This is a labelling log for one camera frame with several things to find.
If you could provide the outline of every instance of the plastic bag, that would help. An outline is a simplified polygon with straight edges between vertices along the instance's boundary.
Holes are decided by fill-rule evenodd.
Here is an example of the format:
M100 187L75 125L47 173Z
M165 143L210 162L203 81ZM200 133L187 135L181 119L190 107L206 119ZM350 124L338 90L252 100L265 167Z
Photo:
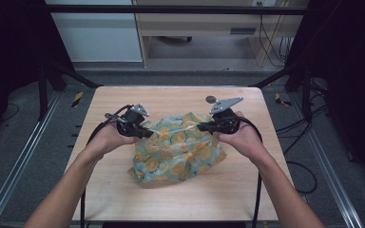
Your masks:
M219 141L196 127L210 119L190 112L143 123L155 133L135 143L134 166L129 172L138 182L185 181L223 161L226 154Z

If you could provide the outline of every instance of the wooden table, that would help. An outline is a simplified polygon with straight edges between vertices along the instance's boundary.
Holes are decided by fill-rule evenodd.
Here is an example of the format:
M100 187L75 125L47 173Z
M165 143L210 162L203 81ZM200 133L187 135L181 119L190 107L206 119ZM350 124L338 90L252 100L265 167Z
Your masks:
M207 114L211 104L242 96L232 107L240 110L262 134L264 144L290 179L268 109L258 88L104 86L99 87L70 156L70 165L85 147L88 137L105 114L124 105L142 103L150 114L147 120L192 111ZM222 143L227 158L197 177L183 182L137 183L127 170L132 167L134 145L125 145L107 154L91 176L86 189L86 220L252 220L257 192L257 168L232 146ZM73 219L80 218L78 208ZM259 220L278 220L272 202L262 186Z

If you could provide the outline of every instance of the person's right hand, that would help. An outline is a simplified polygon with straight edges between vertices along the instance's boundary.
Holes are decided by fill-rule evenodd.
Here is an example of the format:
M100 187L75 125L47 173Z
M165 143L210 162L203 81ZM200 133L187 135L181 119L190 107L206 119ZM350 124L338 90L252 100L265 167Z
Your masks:
M236 112L236 115L244 117L240 111ZM248 123L240 122L240 128L235 134L227 135L214 132L213 136L221 142L229 143L251 161L254 161L257 157L261 156L260 153L266 151L256 131Z

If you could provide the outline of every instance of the person's left hand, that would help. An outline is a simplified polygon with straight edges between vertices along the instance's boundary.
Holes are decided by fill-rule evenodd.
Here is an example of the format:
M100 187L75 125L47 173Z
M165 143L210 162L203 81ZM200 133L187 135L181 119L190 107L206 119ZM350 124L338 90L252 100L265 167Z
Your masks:
M97 132L96 136L94 136L86 147L93 149L96 153L103 156L122 145L133 144L137 140L139 140L137 137L126 137L121 135L117 130L115 121L111 121Z

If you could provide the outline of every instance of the forearm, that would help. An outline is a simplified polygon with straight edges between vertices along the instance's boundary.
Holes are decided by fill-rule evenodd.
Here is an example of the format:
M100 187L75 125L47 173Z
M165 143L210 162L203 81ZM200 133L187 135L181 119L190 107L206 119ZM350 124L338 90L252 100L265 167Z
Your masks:
M25 227L69 227L79 198L99 159L88 148L83 150L40 203Z
M259 169L282 227L323 227L317 215L300 197L269 153L265 153L255 165Z

